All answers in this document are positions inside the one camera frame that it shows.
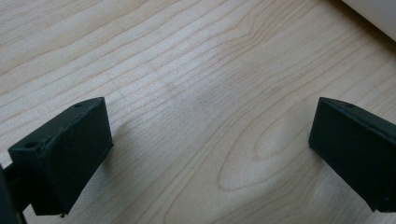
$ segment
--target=wooden table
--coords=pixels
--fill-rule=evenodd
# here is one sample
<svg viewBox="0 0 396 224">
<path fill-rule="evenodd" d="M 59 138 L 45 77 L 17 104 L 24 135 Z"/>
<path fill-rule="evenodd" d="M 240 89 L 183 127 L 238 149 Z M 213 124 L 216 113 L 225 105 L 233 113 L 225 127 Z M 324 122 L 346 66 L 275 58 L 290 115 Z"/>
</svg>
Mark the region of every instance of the wooden table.
<svg viewBox="0 0 396 224">
<path fill-rule="evenodd" d="M 394 223 L 307 144 L 319 96 L 396 122 L 396 43 L 338 0 L 0 2 L 0 163 L 105 96 L 115 146 L 29 223 Z"/>
</svg>

